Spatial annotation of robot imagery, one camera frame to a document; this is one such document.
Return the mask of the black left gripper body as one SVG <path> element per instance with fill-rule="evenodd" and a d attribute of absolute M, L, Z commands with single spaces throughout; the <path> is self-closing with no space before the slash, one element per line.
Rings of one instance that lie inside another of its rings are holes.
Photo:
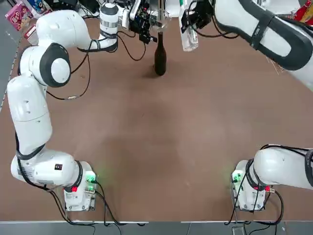
<path fill-rule="evenodd" d="M 157 17 L 148 6 L 141 6 L 134 20 L 130 20 L 129 30 L 134 33 L 150 33 L 151 27 L 156 23 Z"/>

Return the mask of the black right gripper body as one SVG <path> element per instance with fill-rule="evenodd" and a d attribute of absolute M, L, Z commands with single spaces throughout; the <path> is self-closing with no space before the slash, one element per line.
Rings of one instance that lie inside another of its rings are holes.
<path fill-rule="evenodd" d="M 213 6 L 208 1 L 198 1 L 194 7 L 195 17 L 193 22 L 203 22 L 203 28 L 211 22 Z"/>

